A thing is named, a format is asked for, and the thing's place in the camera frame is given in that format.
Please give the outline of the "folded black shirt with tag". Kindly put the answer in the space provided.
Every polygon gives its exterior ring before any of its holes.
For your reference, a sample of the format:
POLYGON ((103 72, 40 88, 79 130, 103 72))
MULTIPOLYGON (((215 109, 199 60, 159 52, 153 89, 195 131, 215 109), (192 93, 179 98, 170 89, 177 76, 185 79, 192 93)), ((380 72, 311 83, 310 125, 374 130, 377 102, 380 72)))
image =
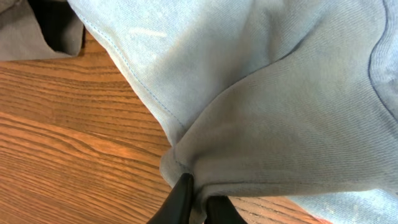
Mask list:
POLYGON ((70 56, 79 54, 84 26, 68 1, 28 0, 47 45, 70 56))

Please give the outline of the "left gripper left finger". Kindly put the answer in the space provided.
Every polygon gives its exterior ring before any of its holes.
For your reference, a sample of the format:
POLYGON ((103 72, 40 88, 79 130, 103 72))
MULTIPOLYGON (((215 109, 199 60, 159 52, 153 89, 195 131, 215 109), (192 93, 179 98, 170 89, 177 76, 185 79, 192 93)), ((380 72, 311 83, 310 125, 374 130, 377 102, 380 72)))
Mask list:
POLYGON ((184 173, 147 224, 187 224, 192 210, 193 176, 184 173))

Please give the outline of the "light blue printed t-shirt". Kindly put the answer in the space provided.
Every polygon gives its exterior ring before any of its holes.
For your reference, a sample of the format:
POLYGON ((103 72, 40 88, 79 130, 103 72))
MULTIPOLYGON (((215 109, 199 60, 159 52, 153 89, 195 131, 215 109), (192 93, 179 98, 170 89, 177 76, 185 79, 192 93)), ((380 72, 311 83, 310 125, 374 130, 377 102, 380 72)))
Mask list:
POLYGON ((160 173, 397 222, 397 2, 71 1, 170 142, 160 173))

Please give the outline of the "folded grey garment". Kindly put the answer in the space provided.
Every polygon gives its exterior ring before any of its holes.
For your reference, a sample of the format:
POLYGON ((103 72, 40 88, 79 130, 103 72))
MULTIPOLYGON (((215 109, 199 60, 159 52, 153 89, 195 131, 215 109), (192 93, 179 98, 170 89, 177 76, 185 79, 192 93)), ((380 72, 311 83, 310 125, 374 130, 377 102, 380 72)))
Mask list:
POLYGON ((1 60, 75 57, 52 50, 28 0, 1 0, 1 60))

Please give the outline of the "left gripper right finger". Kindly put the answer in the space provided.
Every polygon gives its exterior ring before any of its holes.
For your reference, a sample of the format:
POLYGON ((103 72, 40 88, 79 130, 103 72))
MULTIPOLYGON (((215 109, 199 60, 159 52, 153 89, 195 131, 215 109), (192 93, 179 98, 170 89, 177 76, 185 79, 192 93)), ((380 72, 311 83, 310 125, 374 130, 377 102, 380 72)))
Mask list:
POLYGON ((205 224, 247 224, 227 196, 211 196, 206 201, 205 224))

